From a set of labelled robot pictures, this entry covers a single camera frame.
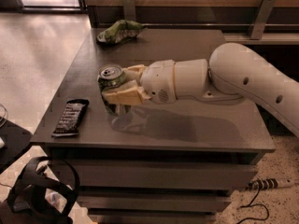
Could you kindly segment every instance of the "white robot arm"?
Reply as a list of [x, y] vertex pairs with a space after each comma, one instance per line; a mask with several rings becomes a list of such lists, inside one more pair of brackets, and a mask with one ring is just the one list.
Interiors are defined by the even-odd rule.
[[171, 104], [192, 98], [209, 104], [234, 105], [246, 97], [269, 111], [299, 137], [298, 83], [242, 45], [227, 43], [219, 46], [209, 63], [206, 60], [153, 63], [142, 70], [137, 83], [143, 92], [138, 94], [140, 104], [147, 99], [155, 104]]

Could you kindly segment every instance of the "gray cabinet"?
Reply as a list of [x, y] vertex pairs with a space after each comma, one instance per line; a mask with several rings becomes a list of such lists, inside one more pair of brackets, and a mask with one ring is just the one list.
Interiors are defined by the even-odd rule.
[[[255, 165], [274, 151], [256, 105], [178, 101], [142, 105], [110, 116], [97, 84], [98, 69], [172, 59], [209, 59], [224, 38], [219, 31], [146, 30], [136, 40], [101, 46], [92, 30], [38, 126], [32, 143], [78, 171], [78, 202], [100, 223], [208, 223], [230, 194], [255, 176]], [[52, 138], [66, 101], [89, 99], [79, 136]], [[67, 167], [53, 165], [64, 182]]]

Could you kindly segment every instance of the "aluminum can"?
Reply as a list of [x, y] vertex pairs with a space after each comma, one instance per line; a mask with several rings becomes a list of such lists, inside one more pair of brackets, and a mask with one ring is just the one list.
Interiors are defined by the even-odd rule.
[[[120, 65], [111, 63], [100, 68], [97, 81], [101, 92], [115, 89], [126, 82], [126, 74]], [[102, 99], [107, 112], [111, 115], [123, 115], [129, 112], [131, 108], [129, 105], [109, 104], [103, 96]]]

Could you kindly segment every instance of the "table drawer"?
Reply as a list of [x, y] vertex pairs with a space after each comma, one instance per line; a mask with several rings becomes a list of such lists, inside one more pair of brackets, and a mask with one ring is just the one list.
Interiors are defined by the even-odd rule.
[[[256, 174], [251, 165], [177, 163], [155, 161], [68, 160], [78, 172], [81, 186], [139, 189], [242, 189]], [[67, 166], [52, 170], [72, 182]]]
[[214, 215], [196, 215], [163, 212], [118, 212], [90, 209], [89, 217], [100, 224], [210, 224]]
[[160, 190], [113, 189], [81, 191], [78, 203], [88, 209], [216, 213], [230, 204], [230, 198], [172, 190], [163, 193]]

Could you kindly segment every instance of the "tiled floor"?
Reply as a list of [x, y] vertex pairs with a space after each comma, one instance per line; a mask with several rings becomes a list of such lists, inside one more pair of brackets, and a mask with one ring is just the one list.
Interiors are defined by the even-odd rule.
[[[90, 31], [86, 15], [28, 15], [0, 13], [0, 104], [9, 120], [33, 133], [64, 74]], [[256, 178], [291, 178], [299, 183], [299, 140], [294, 136], [273, 136], [277, 151], [258, 164]], [[32, 147], [0, 175], [0, 183], [13, 185], [22, 167], [34, 156]], [[0, 201], [9, 188], [0, 186]], [[255, 192], [235, 191], [232, 204], [217, 214], [216, 224], [235, 224], [245, 217], [265, 217], [261, 207], [239, 209]], [[270, 218], [265, 223], [299, 223], [299, 187], [261, 191], [254, 203], [265, 204]], [[91, 223], [85, 209], [72, 212], [75, 224]], [[244, 223], [262, 223], [247, 220]]]

